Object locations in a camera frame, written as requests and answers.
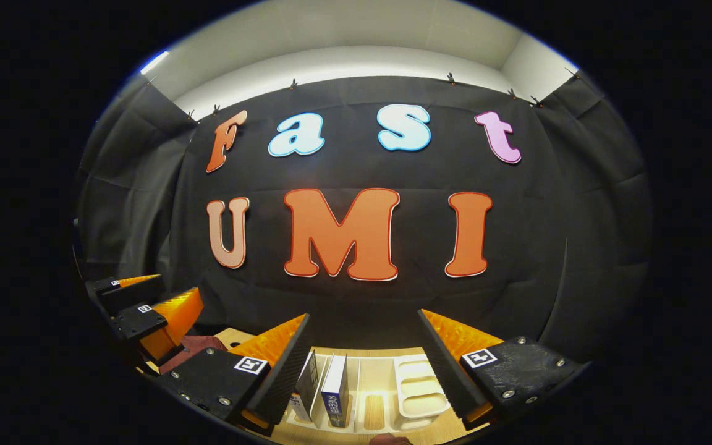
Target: white organizer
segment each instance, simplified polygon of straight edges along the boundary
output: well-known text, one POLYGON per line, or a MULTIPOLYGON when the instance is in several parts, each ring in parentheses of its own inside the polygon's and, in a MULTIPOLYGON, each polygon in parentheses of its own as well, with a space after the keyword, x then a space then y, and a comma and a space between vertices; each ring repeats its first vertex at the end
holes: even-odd
POLYGON ((285 422, 304 428, 316 428, 332 433, 381 434, 401 433, 424 428, 450 408, 449 402, 436 380, 433 369, 424 354, 404 357, 348 357, 348 393, 350 412, 345 428, 329 425, 328 414, 320 397, 320 385, 328 372, 330 355, 316 355, 319 374, 311 419, 313 423, 300 422, 288 406, 285 422), (384 402, 384 428, 365 428, 367 397, 379 395, 384 402))

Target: orange gripper part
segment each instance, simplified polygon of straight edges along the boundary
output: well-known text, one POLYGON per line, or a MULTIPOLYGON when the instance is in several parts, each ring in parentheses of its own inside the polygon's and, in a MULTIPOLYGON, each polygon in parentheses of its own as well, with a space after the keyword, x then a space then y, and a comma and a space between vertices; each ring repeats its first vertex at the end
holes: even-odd
POLYGON ((432 324, 436 333, 438 333, 441 341, 444 342, 447 351, 449 351, 458 363, 460 363, 460 358, 463 354, 478 351, 484 347, 491 347, 503 342, 500 338, 474 329, 468 324, 452 320, 452 318, 446 318, 446 316, 438 315, 429 310, 422 309, 422 312, 430 324, 432 324))
POLYGON ((194 287, 165 302, 156 304, 153 306, 153 310, 166 318, 165 329, 177 346, 203 312, 203 299, 200 296, 200 290, 194 287))
POLYGON ((166 328, 165 326, 139 341, 153 360, 159 360, 159 358, 164 357, 164 355, 172 351, 173 347, 177 347, 179 344, 172 340, 166 328))
POLYGON ((296 316, 290 321, 286 321, 273 329, 261 333, 259 336, 255 336, 252 340, 235 346, 229 352, 244 355, 245 357, 267 360, 271 367, 274 367, 279 358, 282 357, 282 353, 285 351, 290 339, 293 338, 302 321, 304 321, 305 316, 306 314, 296 316))
POLYGON ((146 276, 135 276, 133 278, 118 279, 119 287, 127 287, 131 284, 136 284, 137 282, 147 281, 148 279, 155 278, 161 275, 146 275, 146 276))

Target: binder clip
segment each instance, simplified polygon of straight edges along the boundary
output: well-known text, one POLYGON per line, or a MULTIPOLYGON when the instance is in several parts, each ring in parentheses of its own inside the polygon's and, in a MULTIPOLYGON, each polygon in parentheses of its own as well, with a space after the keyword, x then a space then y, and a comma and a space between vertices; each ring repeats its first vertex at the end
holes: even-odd
POLYGON ((578 74, 576 74, 576 73, 573 73, 573 71, 571 71, 571 70, 568 70, 568 68, 567 68, 567 67, 565 67, 565 70, 566 70, 566 71, 567 71, 568 73, 571 73, 571 74, 573 74, 573 77, 574 77, 574 78, 576 78, 576 79, 580 79, 580 77, 579 77, 579 75, 578 75, 578 74))

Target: maroon fabric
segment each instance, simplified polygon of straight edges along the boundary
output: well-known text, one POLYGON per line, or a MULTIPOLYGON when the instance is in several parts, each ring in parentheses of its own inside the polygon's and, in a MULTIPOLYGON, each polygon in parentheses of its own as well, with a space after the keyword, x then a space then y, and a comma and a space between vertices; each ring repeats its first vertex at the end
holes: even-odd
POLYGON ((166 372, 172 371, 174 367, 178 366, 189 358, 192 358, 192 355, 195 355, 197 352, 206 349, 206 347, 212 347, 213 349, 218 349, 220 351, 227 350, 225 349, 224 344, 221 343, 221 341, 218 338, 215 338, 214 336, 187 335, 183 337, 183 340, 181 340, 180 343, 183 344, 185 349, 183 351, 180 351, 177 355, 175 355, 175 357, 170 358, 167 363, 164 363, 163 365, 158 367, 159 374, 163 375, 166 372))

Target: white wall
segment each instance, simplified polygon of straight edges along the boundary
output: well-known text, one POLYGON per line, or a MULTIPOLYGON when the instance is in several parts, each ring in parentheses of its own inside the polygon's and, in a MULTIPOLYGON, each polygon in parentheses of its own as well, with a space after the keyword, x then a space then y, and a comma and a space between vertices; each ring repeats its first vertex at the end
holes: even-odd
POLYGON ((502 74, 511 82, 519 98, 532 102, 532 96, 542 101, 559 88, 579 68, 544 43, 523 34, 515 51, 507 58, 502 74))
POLYGON ((368 76, 413 76, 446 81, 450 72, 455 82, 503 93, 512 87, 505 74, 447 54, 412 48, 353 46, 300 51, 253 63, 190 90, 175 100, 175 104, 186 113, 196 110, 194 118, 201 119, 213 112, 214 104, 226 107, 289 88, 293 79, 299 85, 368 76))

